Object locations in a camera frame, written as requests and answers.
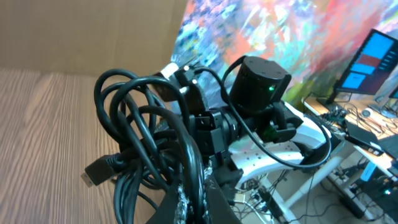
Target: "desk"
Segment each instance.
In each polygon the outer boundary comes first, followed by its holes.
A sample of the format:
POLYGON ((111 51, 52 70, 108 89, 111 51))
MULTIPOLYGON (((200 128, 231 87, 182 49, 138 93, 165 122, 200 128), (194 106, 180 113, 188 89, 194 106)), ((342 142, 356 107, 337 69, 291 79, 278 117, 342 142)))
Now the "desk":
MULTIPOLYGON (((362 112, 365 108, 368 107, 368 104, 372 103, 372 101, 355 101, 352 100, 350 101, 352 105, 357 107, 358 112, 362 112)), ((316 115, 320 115, 323 113, 327 113, 328 110, 323 107, 321 104, 318 103, 316 98, 307 98, 305 102, 303 102, 304 106, 308 108, 312 113, 316 115)), ((377 120, 387 120, 387 118, 382 117, 381 115, 375 113, 375 118, 377 120)), ((356 118, 353 117, 352 115, 348 115, 346 119, 354 124, 356 124, 356 118)), ((395 130, 387 130, 384 134, 381 134, 378 138, 386 138, 388 136, 391 136, 395 134, 393 131, 398 132, 398 129, 395 130)), ((290 208, 298 199, 300 199, 302 196, 304 196, 308 191, 314 188, 319 182, 321 182, 324 178, 328 177, 331 172, 336 169, 348 156, 350 156, 354 151, 359 151, 362 155, 366 157, 366 159, 370 160, 372 163, 377 165, 377 167, 383 171, 388 177, 392 177, 393 175, 387 170, 388 168, 391 167, 391 161, 392 157, 390 157, 387 154, 383 154, 382 156, 375 156, 368 151, 360 148, 359 146, 356 146, 348 141, 342 141, 340 145, 333 151, 333 155, 331 156, 331 159, 323 165, 313 176, 313 181, 311 185, 311 179, 308 179, 300 188, 299 190, 293 194, 286 202, 284 203, 284 208, 290 208)), ((353 182, 358 180, 361 177, 361 172, 358 172, 356 175, 354 175, 352 178, 347 180, 346 182, 340 182, 338 183, 340 186, 340 189, 344 191, 349 197, 354 197, 354 194, 350 192, 347 187, 350 186, 353 182)), ((369 219, 373 218, 373 215, 370 214, 369 211, 365 209, 365 206, 362 204, 359 205, 360 203, 357 198, 354 199, 354 202, 357 203, 358 207, 361 210, 365 210, 365 216, 368 217, 369 219)))

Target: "white desk leg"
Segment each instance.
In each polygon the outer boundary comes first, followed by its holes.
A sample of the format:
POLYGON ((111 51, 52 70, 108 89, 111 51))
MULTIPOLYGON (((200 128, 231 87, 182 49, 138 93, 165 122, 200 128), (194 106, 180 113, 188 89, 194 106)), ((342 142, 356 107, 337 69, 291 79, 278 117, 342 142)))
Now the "white desk leg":
POLYGON ((346 182, 342 183, 340 187, 346 189, 351 184, 355 183, 361 176, 364 170, 357 171, 352 177, 350 177, 346 182))
MULTIPOLYGON (((354 147, 345 143, 342 140, 340 145, 335 149, 337 152, 323 167, 314 173, 311 189, 314 188, 319 182, 326 178, 334 169, 336 169, 343 160, 354 152, 354 147)), ((284 207, 290 208, 296 201, 308 193, 310 190, 311 178, 309 178, 289 199, 286 200, 284 207)))

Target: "gray floor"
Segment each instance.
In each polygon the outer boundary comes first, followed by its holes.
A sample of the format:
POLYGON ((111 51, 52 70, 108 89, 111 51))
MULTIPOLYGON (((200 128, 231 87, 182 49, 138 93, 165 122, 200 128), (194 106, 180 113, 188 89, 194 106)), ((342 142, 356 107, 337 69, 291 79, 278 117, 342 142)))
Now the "gray floor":
MULTIPOLYGON (((342 163, 342 167, 350 167, 354 164, 357 163, 359 160, 360 156, 359 154, 354 153, 351 155, 347 160, 342 163)), ((268 179, 273 182, 278 178, 280 175, 280 171, 270 173, 268 175, 268 179)), ((280 196, 285 200, 289 196, 291 196, 307 179, 311 178, 311 174, 304 174, 301 171, 292 171, 290 174, 287 176, 287 179, 285 181, 282 181, 279 183, 277 186, 277 190, 280 193, 280 196)), ((323 181, 323 185, 325 188, 331 189, 331 191, 326 191, 321 188, 320 185, 316 186, 313 190, 310 191, 310 197, 309 197, 309 203, 308 203, 308 214, 309 215, 316 215, 316 214, 321 214, 327 206, 330 204, 336 204, 335 206, 330 207, 327 212, 318 218, 315 217, 307 217, 307 221, 305 221, 305 218, 302 218, 300 220, 300 223, 320 223, 320 224, 365 224, 365 223, 377 223, 377 224, 382 224, 382 223, 394 223, 388 217, 382 218, 376 222, 365 222, 363 220, 358 220, 355 218, 342 204, 339 203, 338 201, 338 195, 334 193, 334 189, 329 183, 328 180, 323 181)), ((291 209, 294 215, 299 218, 301 215, 305 214, 305 209, 306 209, 306 204, 307 204, 307 196, 304 196, 301 198, 291 209)), ((377 210, 375 208, 374 211, 372 211, 373 214, 378 216, 378 214, 381 214, 382 212, 380 210, 377 210)), ((258 219, 258 217, 254 214, 251 213, 247 217, 243 218, 242 220, 243 224, 252 224, 252 223, 261 223, 261 221, 258 219)))

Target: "bundled black cable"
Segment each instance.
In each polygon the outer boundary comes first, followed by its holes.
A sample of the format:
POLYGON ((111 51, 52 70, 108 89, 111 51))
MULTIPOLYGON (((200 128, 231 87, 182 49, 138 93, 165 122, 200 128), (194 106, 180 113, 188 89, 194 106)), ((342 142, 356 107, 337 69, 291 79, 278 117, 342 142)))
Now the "bundled black cable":
POLYGON ((98 185, 118 175, 114 190, 114 210, 118 223, 134 223, 134 210, 137 196, 148 201, 154 208, 157 205, 138 191, 140 184, 150 189, 168 191, 175 181, 182 181, 189 206, 192 206, 195 223, 202 223, 205 212, 205 189, 203 163, 198 147, 187 131, 189 127, 188 107, 179 89, 168 80, 160 77, 138 77, 130 71, 112 69, 103 73, 96 82, 94 99, 98 119, 106 132, 119 144, 121 153, 104 156, 85 171, 89 184, 98 185), (105 89, 107 78, 122 75, 131 80, 114 83, 105 89), (182 120, 165 109, 147 85, 162 85, 175 94, 182 112, 182 120), (148 106, 138 107, 129 94, 137 90, 145 94, 148 106), (105 98, 112 97, 109 115, 105 112, 105 98), (149 125, 142 114, 149 114, 149 125), (156 116, 163 117, 170 129, 156 131, 156 116), (131 123, 135 122, 142 139, 139 139, 131 123))

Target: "painted wall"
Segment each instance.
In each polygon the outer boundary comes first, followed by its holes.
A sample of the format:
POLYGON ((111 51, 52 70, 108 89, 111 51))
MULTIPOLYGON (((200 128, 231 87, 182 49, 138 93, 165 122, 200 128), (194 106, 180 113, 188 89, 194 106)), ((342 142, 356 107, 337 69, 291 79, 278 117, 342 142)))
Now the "painted wall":
MULTIPOLYGON (((196 58, 222 76, 243 54, 275 60, 293 76, 284 100, 295 103, 331 92, 371 28, 398 38, 398 0, 190 0, 172 61, 196 58)), ((216 106, 209 76, 200 83, 216 106)), ((383 91, 396 82, 398 70, 383 91)))

